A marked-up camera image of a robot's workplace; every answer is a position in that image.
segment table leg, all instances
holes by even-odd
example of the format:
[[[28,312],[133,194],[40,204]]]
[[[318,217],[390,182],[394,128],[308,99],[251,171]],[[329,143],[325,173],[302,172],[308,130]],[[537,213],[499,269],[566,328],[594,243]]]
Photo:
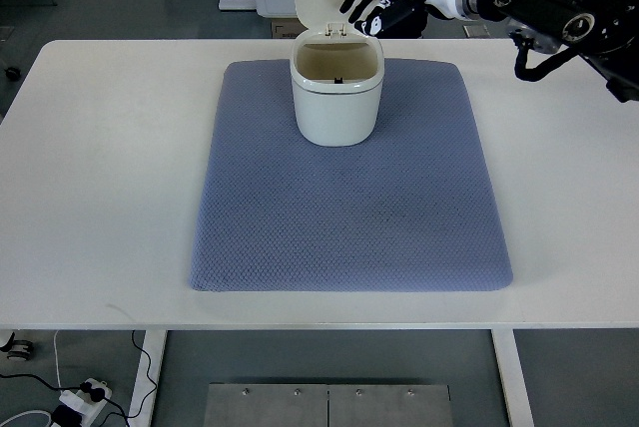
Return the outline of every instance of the table leg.
[[[141,352],[140,364],[138,365],[138,374],[136,376],[136,384],[131,397],[131,406],[129,407],[129,415],[136,415],[136,418],[129,420],[131,427],[150,427],[153,417],[153,409],[155,407],[156,389],[147,397],[149,392],[153,390],[153,383],[147,377],[147,369],[149,369],[149,377],[156,383],[160,382],[160,368],[162,367],[162,358],[164,356],[164,347],[167,341],[166,330],[147,330],[144,335],[144,344],[142,348],[151,356],[151,367],[149,368],[149,359]]]
[[[492,329],[503,395],[511,427],[533,427],[528,393],[512,329]]]

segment robotic arm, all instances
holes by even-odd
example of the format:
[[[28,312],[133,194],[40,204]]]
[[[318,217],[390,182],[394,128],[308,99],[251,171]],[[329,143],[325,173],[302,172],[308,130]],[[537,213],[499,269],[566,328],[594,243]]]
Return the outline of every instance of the robotic arm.
[[[417,10],[448,19],[509,18],[506,29],[519,50],[518,78],[538,81],[580,56],[619,101],[639,101],[639,0],[344,0],[340,8],[372,36]],[[559,52],[562,45],[567,48]],[[529,50],[553,56],[531,69]]]

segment cable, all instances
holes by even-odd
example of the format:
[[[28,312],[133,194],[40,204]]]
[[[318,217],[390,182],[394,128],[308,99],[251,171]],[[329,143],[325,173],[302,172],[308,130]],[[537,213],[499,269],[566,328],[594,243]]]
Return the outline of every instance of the cable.
[[[138,411],[138,413],[137,413],[136,415],[132,415],[132,416],[128,416],[128,415],[126,415],[126,414],[125,414],[125,412],[124,412],[124,409],[122,408],[122,406],[121,406],[120,404],[118,404],[118,403],[114,402],[114,401],[113,401],[113,400],[111,400],[111,399],[107,399],[106,397],[104,397],[104,400],[105,400],[107,403],[109,403],[109,404],[113,405],[114,407],[116,407],[116,408],[119,410],[119,412],[115,412],[115,411],[114,411],[114,412],[110,412],[109,414],[107,414],[107,416],[104,418],[104,420],[102,421],[102,423],[100,424],[100,426],[99,426],[99,427],[102,427],[102,426],[105,424],[105,422],[107,421],[107,419],[108,419],[111,415],[117,415],[117,416],[122,417],[122,418],[124,419],[124,422],[125,422],[125,424],[127,425],[127,427],[131,427],[131,426],[130,426],[130,424],[129,424],[129,419],[135,419],[136,417],[138,417],[138,416],[142,413],[142,407],[144,406],[144,403],[145,403],[145,401],[147,400],[147,398],[149,398],[149,396],[150,396],[151,394],[153,394],[156,390],[158,390],[158,383],[157,383],[155,380],[153,380],[153,379],[151,378],[151,374],[150,374],[150,372],[151,372],[151,362],[152,362],[151,355],[150,355],[150,354],[149,354],[149,352],[147,352],[144,348],[140,347],[140,346],[137,344],[137,342],[136,342],[136,338],[135,338],[135,333],[136,333],[136,331],[135,331],[135,330],[132,330],[132,331],[131,331],[131,342],[133,343],[133,345],[135,346],[135,348],[136,348],[136,349],[138,349],[140,352],[144,353],[144,354],[147,356],[147,359],[149,360],[149,365],[147,366],[147,372],[146,372],[146,374],[147,374],[147,379],[149,379],[149,381],[153,384],[153,389],[151,389],[151,391],[149,391],[149,393],[147,393],[147,395],[145,395],[145,396],[143,397],[142,402],[140,402],[140,410]],[[57,332],[56,332],[56,334],[54,334],[54,336],[53,336],[53,338],[54,338],[54,351],[55,351],[55,353],[56,353],[56,367],[57,367],[57,364],[58,364],[58,354],[57,354],[57,346],[56,346],[56,343],[55,343],[55,341],[56,341],[56,335],[57,335]],[[37,380],[38,382],[40,382],[42,385],[44,385],[45,387],[47,387],[49,390],[53,390],[53,391],[55,391],[55,392],[62,392],[62,391],[64,391],[64,390],[82,390],[83,392],[86,392],[86,390],[83,388],[83,386],[79,386],[79,387],[76,387],[76,386],[73,386],[73,387],[62,387],[62,386],[60,385],[60,375],[59,375],[59,371],[58,371],[58,387],[54,387],[54,386],[53,386],[53,385],[51,385],[49,382],[47,382],[46,380],[44,380],[42,377],[39,377],[39,376],[37,376],[37,375],[35,375],[35,374],[9,374],[9,375],[0,374],[0,379],[17,379],[17,378],[21,378],[21,377],[22,377],[22,378],[27,377],[27,378],[30,378],[30,379],[35,379],[35,380]],[[14,419],[16,419],[16,418],[18,418],[18,417],[12,417],[11,419],[9,419],[9,420],[7,420],[7,421],[3,422],[2,424],[0,424],[0,427],[3,427],[4,425],[6,425],[7,423],[11,422],[12,420],[14,420]]]
[[[102,427],[105,424],[105,422],[107,421],[107,419],[109,417],[111,417],[112,415],[117,415],[119,417],[122,417],[124,419],[124,421],[126,422],[126,424],[129,425],[129,419],[135,419],[136,417],[139,417],[140,414],[142,413],[142,407],[144,406],[145,401],[149,398],[149,396],[151,394],[153,394],[156,390],[158,390],[158,383],[151,378],[151,374],[150,374],[150,372],[151,372],[151,362],[152,362],[151,355],[149,355],[149,352],[147,352],[146,350],[144,350],[144,348],[140,347],[137,344],[136,338],[135,338],[135,334],[136,334],[136,331],[132,330],[131,331],[131,342],[136,347],[136,349],[138,349],[140,352],[145,354],[147,356],[147,359],[149,360],[149,364],[147,365],[146,374],[147,374],[147,379],[149,379],[149,381],[153,384],[153,389],[151,389],[147,393],[147,395],[145,395],[142,398],[142,401],[140,402],[140,409],[138,410],[138,413],[136,415],[131,415],[131,416],[125,415],[125,413],[122,410],[122,408],[120,406],[117,406],[119,408],[120,412],[109,412],[109,414],[107,414],[107,416],[104,418],[104,420],[102,421],[102,423],[98,427]]]
[[[28,377],[30,379],[36,379],[38,382],[40,382],[42,385],[44,385],[45,387],[47,387],[49,390],[53,390],[55,392],[62,392],[64,390],[82,390],[83,392],[85,392],[85,390],[83,389],[82,386],[73,386],[73,387],[54,387],[53,385],[51,385],[49,382],[47,382],[46,380],[44,380],[42,377],[39,377],[35,374],[9,374],[9,375],[5,375],[5,374],[0,374],[0,379],[17,379],[20,377]],[[117,404],[116,402],[107,399],[105,397],[105,399],[108,403],[116,406],[121,412],[124,413],[124,410],[122,409],[122,407],[120,406],[120,404]],[[129,425],[129,422],[127,421],[127,417],[124,416],[124,421],[125,424],[127,425],[127,427],[131,427]]]
[[[49,412],[47,412],[46,410],[28,410],[27,412],[23,412],[21,414],[14,415],[10,419],[7,419],[4,422],[2,422],[0,424],[0,427],[4,427],[9,422],[13,422],[14,420],[19,419],[20,417],[24,417],[25,415],[31,415],[31,414],[45,415],[47,417],[47,423],[45,424],[44,427],[49,427],[49,424],[51,423],[51,414]]]
[[[62,383],[60,382],[60,364],[58,363],[58,344],[56,342],[58,332],[60,331],[56,330],[56,333],[53,334],[53,353],[55,354],[56,358],[56,374],[58,376],[58,388],[60,388],[62,386]]]
[[[533,40],[524,39],[521,36],[513,36],[512,41],[515,42],[517,49],[517,58],[515,60],[515,76],[521,81],[539,81],[550,72],[556,70],[564,63],[570,61],[579,53],[572,47],[568,47],[559,53],[555,53],[550,58],[542,61],[534,68],[527,68],[528,51],[533,46]]]

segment gray floor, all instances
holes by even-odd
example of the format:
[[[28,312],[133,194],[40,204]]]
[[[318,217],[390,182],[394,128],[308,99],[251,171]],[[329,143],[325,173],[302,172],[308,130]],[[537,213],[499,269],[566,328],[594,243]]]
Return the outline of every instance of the gray floor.
[[[0,56],[28,74],[41,47],[56,39],[269,38],[256,13],[220,13],[218,0],[0,0],[0,26],[15,30]],[[503,36],[489,26],[492,36]],[[432,20],[432,38],[461,38],[459,23]],[[20,82],[0,77],[0,116]],[[0,357],[0,372],[34,372],[55,382],[53,332],[28,333],[27,363]],[[639,425],[639,332],[520,331],[516,335],[533,415],[540,426]],[[107,380],[128,407],[139,352],[129,332],[61,332],[63,383]],[[451,386],[455,425],[505,425],[493,353],[485,332],[171,333],[154,425],[202,425],[214,381],[421,379]],[[53,410],[57,395],[32,381],[0,379],[0,423],[29,409]],[[44,425],[25,418],[11,427]],[[111,418],[106,425],[124,425]]]

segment black cable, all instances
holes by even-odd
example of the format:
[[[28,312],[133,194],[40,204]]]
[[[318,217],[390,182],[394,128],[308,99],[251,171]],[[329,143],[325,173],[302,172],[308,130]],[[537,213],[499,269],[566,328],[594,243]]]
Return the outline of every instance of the black cable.
[[[135,419],[136,417],[138,417],[141,413],[142,413],[142,407],[144,406],[144,402],[147,400],[147,398],[153,394],[156,390],[158,390],[158,383],[153,380],[151,378],[150,372],[151,372],[151,355],[149,355],[149,352],[147,352],[146,350],[144,350],[144,348],[140,347],[135,339],[135,330],[131,331],[131,342],[133,343],[133,345],[142,353],[144,353],[147,356],[147,359],[149,360],[149,365],[147,366],[147,379],[149,379],[149,381],[153,384],[153,389],[151,389],[151,391],[145,395],[142,399],[142,402],[140,402],[140,410],[138,411],[138,413],[136,415],[132,415],[132,416],[128,416],[125,414],[124,409],[122,408],[122,406],[120,404],[118,404],[117,402],[114,402],[111,399],[108,399],[106,397],[103,397],[103,399],[113,405],[114,407],[116,407],[120,412],[110,412],[109,414],[107,414],[107,416],[104,418],[104,420],[102,421],[102,423],[100,424],[99,427],[102,427],[105,422],[107,421],[107,419],[111,416],[111,415],[118,415],[120,417],[122,417],[124,419],[125,424],[127,425],[127,427],[131,427],[129,424],[129,419]],[[5,374],[1,374],[0,373],[0,379],[16,379],[16,378],[20,378],[20,377],[26,377],[26,378],[30,378],[30,379],[36,379],[38,382],[40,382],[42,385],[44,385],[45,387],[47,387],[50,390],[53,390],[54,392],[63,392],[65,390],[82,390],[83,392],[87,392],[86,391],[86,385],[88,384],[87,382],[84,382],[83,385],[81,386],[72,386],[72,387],[54,387],[53,385],[51,385],[49,382],[47,382],[46,380],[44,380],[42,377],[39,377],[35,374],[9,374],[9,375],[5,375]]]
[[[519,50],[515,60],[515,76],[522,81],[539,81],[579,54],[574,48],[568,47],[539,63],[536,67],[527,68],[528,51],[532,48],[533,41],[521,37],[512,37],[512,40]]]
[[[40,382],[42,385],[44,385],[45,387],[47,387],[50,390],[53,390],[54,392],[63,392],[65,390],[82,390],[83,392],[86,392],[85,389],[83,388],[83,386],[72,386],[72,387],[54,387],[53,385],[51,385],[49,382],[47,382],[46,380],[44,380],[42,377],[39,377],[35,374],[9,374],[9,375],[5,375],[5,374],[0,374],[0,379],[17,379],[20,377],[26,377],[26,378],[30,378],[30,379],[36,379],[38,382]],[[122,407],[117,404],[116,402],[113,402],[110,399],[107,399],[106,397],[104,397],[104,400],[106,400],[108,403],[116,406],[118,409],[120,409],[120,411],[122,413],[124,413],[124,410],[122,409]],[[125,416],[125,423],[127,424],[127,427],[131,427],[129,425],[129,422],[126,419]]]
[[[109,402],[110,404],[114,404],[116,407],[118,407],[118,409],[120,410],[120,412],[109,412],[107,414],[107,416],[104,418],[104,420],[102,421],[102,423],[98,426],[98,427],[102,427],[105,422],[107,421],[107,419],[109,417],[111,417],[112,415],[117,415],[119,417],[122,417],[125,421],[125,423],[127,424],[127,426],[129,426],[129,419],[135,419],[136,417],[139,417],[140,414],[142,413],[142,407],[144,406],[145,401],[147,400],[147,398],[149,398],[149,396],[151,394],[153,394],[156,390],[158,390],[158,384],[155,380],[153,380],[151,378],[150,372],[151,372],[151,355],[149,355],[149,352],[147,352],[146,350],[144,350],[144,348],[140,347],[137,342],[136,342],[136,337],[135,337],[136,331],[132,330],[131,331],[131,342],[133,343],[133,345],[135,346],[136,349],[138,349],[140,352],[142,352],[143,354],[145,354],[147,356],[147,359],[149,360],[149,364],[147,365],[147,379],[149,379],[149,381],[153,384],[153,389],[151,389],[147,395],[145,395],[142,398],[142,402],[140,402],[140,410],[138,410],[138,413],[136,415],[126,415],[124,413],[124,410],[117,404],[113,403],[113,402],[109,402],[109,399],[105,399],[107,400],[107,402]]]

